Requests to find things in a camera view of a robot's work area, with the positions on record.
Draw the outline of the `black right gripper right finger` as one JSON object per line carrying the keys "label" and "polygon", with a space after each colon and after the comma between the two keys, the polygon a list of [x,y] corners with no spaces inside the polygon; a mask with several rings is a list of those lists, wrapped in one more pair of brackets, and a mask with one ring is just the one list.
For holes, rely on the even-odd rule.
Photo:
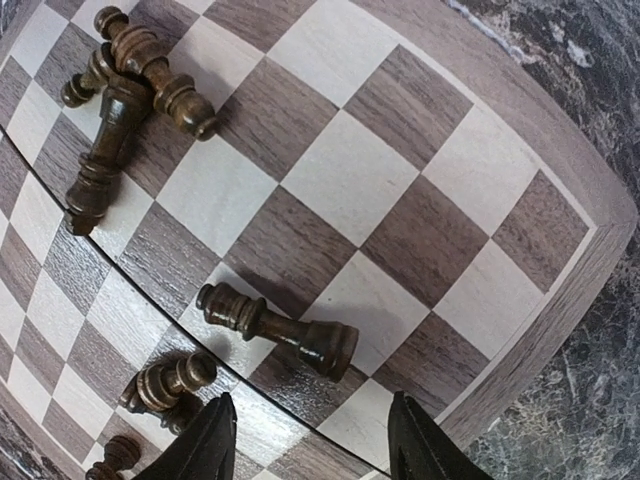
{"label": "black right gripper right finger", "polygon": [[392,479],[492,479],[404,391],[393,395],[388,416],[388,444]]}

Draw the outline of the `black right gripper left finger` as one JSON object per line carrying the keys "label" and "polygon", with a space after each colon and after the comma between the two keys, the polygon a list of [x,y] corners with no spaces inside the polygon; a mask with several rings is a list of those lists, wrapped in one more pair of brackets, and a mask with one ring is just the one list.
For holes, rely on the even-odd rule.
{"label": "black right gripper left finger", "polygon": [[217,480],[234,477],[236,410],[228,392],[213,398],[188,428],[134,480]]}

